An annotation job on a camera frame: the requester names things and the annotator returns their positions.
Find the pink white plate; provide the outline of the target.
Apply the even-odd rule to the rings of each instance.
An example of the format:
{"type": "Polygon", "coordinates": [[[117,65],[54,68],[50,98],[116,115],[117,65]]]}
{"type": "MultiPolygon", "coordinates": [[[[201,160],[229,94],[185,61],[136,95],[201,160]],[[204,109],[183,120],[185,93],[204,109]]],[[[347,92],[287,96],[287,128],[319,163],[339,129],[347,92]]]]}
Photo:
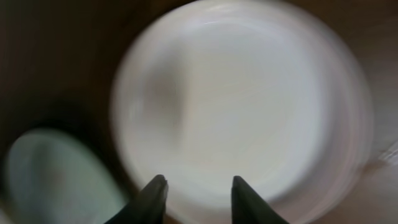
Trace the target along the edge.
{"type": "Polygon", "coordinates": [[[353,188],[373,137],[352,53],[282,1],[195,1],[156,20],[119,64],[111,124],[129,178],[164,175],[182,223],[229,223],[236,175],[288,222],[314,221],[353,188]]]}

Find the pale green plate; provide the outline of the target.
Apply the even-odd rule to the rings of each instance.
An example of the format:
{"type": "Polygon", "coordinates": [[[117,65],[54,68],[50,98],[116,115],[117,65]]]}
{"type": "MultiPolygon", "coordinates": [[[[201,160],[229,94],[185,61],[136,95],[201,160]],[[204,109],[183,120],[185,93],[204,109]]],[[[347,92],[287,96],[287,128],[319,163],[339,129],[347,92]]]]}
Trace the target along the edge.
{"type": "Polygon", "coordinates": [[[90,148],[55,129],[33,129],[14,141],[5,184],[15,223],[106,223],[127,205],[90,148]]]}

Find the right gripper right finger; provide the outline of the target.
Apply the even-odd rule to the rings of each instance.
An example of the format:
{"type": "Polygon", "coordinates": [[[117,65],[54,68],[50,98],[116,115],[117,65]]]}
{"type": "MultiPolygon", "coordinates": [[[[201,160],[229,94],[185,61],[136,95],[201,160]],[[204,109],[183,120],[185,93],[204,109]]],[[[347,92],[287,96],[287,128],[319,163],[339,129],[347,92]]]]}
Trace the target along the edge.
{"type": "Polygon", "coordinates": [[[289,224],[241,177],[233,177],[231,188],[232,224],[289,224]]]}

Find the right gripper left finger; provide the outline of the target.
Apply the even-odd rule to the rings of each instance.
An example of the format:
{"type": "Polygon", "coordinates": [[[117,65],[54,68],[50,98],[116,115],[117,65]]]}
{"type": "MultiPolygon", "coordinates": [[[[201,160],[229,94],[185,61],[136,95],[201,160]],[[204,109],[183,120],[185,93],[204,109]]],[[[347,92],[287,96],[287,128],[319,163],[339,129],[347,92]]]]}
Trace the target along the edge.
{"type": "Polygon", "coordinates": [[[156,175],[120,212],[105,224],[163,224],[168,183],[156,175]]]}

